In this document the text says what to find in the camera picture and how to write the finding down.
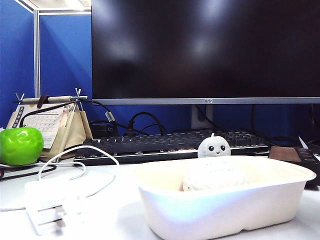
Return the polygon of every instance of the plush toy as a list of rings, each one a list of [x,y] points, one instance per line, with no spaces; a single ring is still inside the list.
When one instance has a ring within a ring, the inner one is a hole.
[[[209,157],[189,167],[184,176],[182,187],[183,191],[215,191],[243,185],[246,181],[246,174],[234,162],[224,159],[224,157],[219,160]]]
[[[231,150],[228,142],[222,136],[215,136],[204,139],[198,147],[198,158],[229,156]]]

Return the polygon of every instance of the white cable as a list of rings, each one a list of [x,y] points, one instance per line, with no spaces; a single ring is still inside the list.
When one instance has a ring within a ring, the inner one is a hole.
[[[81,166],[83,167],[81,174],[72,177],[72,178],[71,178],[71,180],[72,180],[72,179],[75,179],[75,178],[78,178],[78,177],[82,176],[82,175],[85,173],[85,171],[86,171],[86,165],[84,165],[82,162],[77,162],[77,161],[75,161],[75,162],[59,162],[59,163],[55,163],[55,162],[52,162],[52,161],[55,160],[56,158],[61,157],[61,156],[64,155],[64,154],[67,154],[67,153],[71,152],[71,151],[74,151],[74,150],[77,150],[77,149],[85,149],[85,148],[87,148],[87,149],[94,149],[94,150],[102,153],[103,155],[106,155],[107,157],[111,158],[111,159],[115,162],[115,164],[117,165],[117,167],[120,165],[119,162],[118,162],[118,160],[115,159],[113,156],[111,156],[109,153],[107,153],[107,152],[105,152],[105,151],[103,151],[103,150],[101,150],[101,149],[99,149],[99,148],[97,148],[97,147],[95,147],[95,146],[82,145],[82,146],[76,146],[76,147],[70,148],[70,149],[68,149],[68,150],[66,150],[66,151],[63,151],[63,152],[57,154],[56,156],[52,157],[48,162],[46,162],[46,163],[44,163],[44,164],[43,164],[43,163],[40,163],[40,162],[36,162],[36,163],[31,163],[31,164],[23,165],[23,167],[43,165],[42,168],[40,169],[40,171],[38,172],[38,180],[41,180],[41,179],[42,179],[42,177],[41,177],[42,171],[43,171],[44,168],[47,167],[49,164],[51,164],[51,165],[57,165],[57,166],[59,166],[59,165],[67,165],[67,164],[79,164],[79,165],[81,165]],[[2,167],[7,167],[7,168],[22,167],[22,165],[20,165],[20,166],[10,166],[10,165],[5,165],[5,164],[0,164],[0,166],[2,166]],[[107,187],[109,184],[111,184],[111,183],[115,180],[115,178],[116,178],[116,175],[114,174],[114,177],[112,178],[112,180],[111,180],[110,182],[108,182],[106,185],[104,185],[103,187],[101,187],[99,190],[97,190],[96,192],[94,192],[94,193],[92,193],[92,194],[90,194],[90,195],[88,195],[88,196],[86,196],[86,197],[90,197],[90,196],[95,195],[96,193],[100,192],[102,189],[104,189],[104,188]],[[18,207],[1,207],[1,206],[0,206],[0,212],[23,210],[23,209],[26,209],[26,207],[25,207],[25,206],[18,206]]]
[[[103,151],[103,150],[101,150],[101,149],[99,149],[99,148],[97,148],[97,147],[95,147],[95,146],[90,146],[90,145],[75,146],[75,147],[72,147],[72,148],[70,148],[70,149],[68,149],[68,150],[65,150],[65,151],[57,154],[56,156],[52,157],[49,161],[47,161],[47,162],[42,166],[42,168],[40,169],[40,171],[39,171],[39,173],[38,173],[38,179],[39,179],[39,180],[42,179],[42,178],[41,178],[42,171],[43,171],[43,170],[45,169],[45,167],[47,167],[52,161],[54,161],[56,158],[61,157],[61,156],[64,155],[64,154],[67,154],[67,153],[72,152],[72,151],[77,150],[77,149],[94,149],[94,150],[102,153],[103,155],[106,155],[107,157],[111,158],[111,159],[115,162],[116,165],[118,165],[118,166],[120,165],[117,159],[115,159],[115,158],[114,158],[113,156],[111,156],[109,153],[107,153],[107,152],[105,152],[105,151]],[[83,166],[83,171],[82,171],[82,173],[81,173],[81,175],[80,175],[80,176],[82,176],[82,175],[85,173],[85,171],[86,171],[86,165],[84,165],[82,162],[74,162],[74,164],[80,164],[81,166]]]

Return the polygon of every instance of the black keyboard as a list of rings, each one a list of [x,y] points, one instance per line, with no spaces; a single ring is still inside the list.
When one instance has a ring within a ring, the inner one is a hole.
[[[97,147],[114,156],[120,164],[137,164],[154,161],[193,159],[198,157],[198,146],[213,131],[201,130],[135,137],[117,136],[99,140],[86,140],[83,145]],[[222,136],[231,148],[231,155],[249,155],[265,152],[269,147],[262,137],[245,131],[214,132]],[[75,153],[75,162],[86,166],[113,165],[113,160],[92,148],[81,148]]]

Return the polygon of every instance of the white takeout box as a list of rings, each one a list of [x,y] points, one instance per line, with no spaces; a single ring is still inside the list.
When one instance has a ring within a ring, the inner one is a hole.
[[[201,161],[230,161],[246,183],[183,191],[187,169]],[[257,156],[219,156],[142,163],[135,171],[146,221],[165,240],[207,240],[288,222],[296,215],[306,181],[304,167]]]

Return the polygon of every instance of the green apple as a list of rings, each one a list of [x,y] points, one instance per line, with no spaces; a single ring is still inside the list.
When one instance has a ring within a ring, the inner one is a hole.
[[[41,132],[33,127],[8,128],[0,132],[0,162],[24,165],[37,161],[44,148]]]

